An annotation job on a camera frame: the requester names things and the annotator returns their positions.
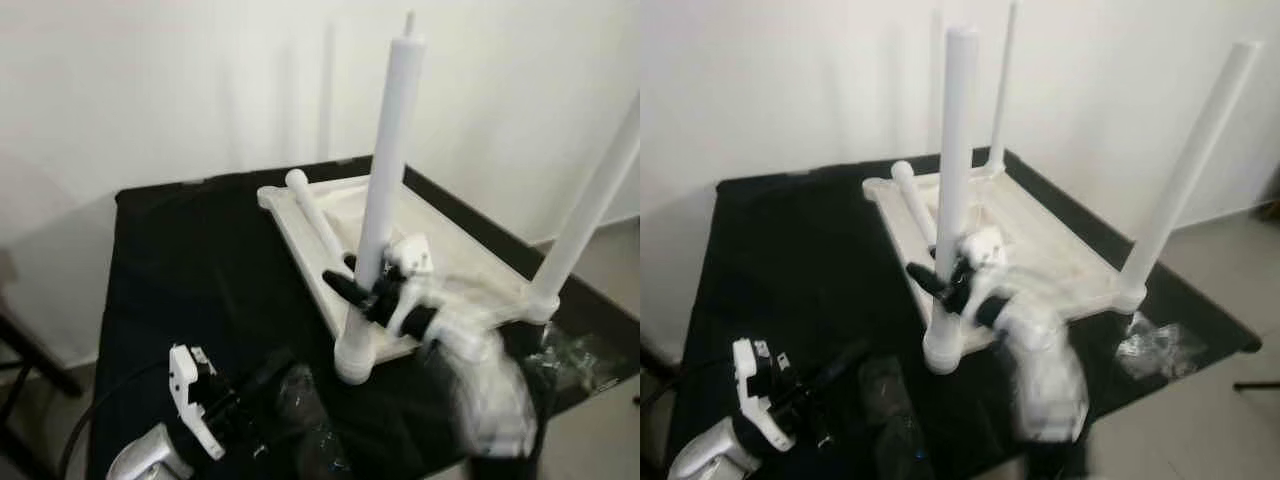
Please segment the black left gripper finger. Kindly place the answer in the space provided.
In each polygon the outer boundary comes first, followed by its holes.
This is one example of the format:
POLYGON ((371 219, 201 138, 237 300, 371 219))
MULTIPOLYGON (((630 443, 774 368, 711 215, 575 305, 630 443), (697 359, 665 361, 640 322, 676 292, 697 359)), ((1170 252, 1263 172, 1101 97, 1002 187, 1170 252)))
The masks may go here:
POLYGON ((828 387, 836 383, 869 352, 869 340, 855 340, 845 346, 835 357, 820 367, 820 385, 828 387))
POLYGON ((262 362, 250 374, 250 394, 278 394, 289 371, 298 364, 300 360, 289 348, 270 351, 262 362))

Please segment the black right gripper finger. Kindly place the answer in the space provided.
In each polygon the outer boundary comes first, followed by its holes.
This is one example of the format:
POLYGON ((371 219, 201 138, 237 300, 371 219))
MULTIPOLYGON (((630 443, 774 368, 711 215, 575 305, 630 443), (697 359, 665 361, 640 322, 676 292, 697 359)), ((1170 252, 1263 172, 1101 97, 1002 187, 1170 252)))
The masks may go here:
POLYGON ((936 300, 947 300, 952 293, 951 283, 923 264, 909 262, 905 271, 916 285, 936 300))
POLYGON ((353 278, 333 270, 323 273, 323 282, 351 306, 371 306, 372 293, 353 278))

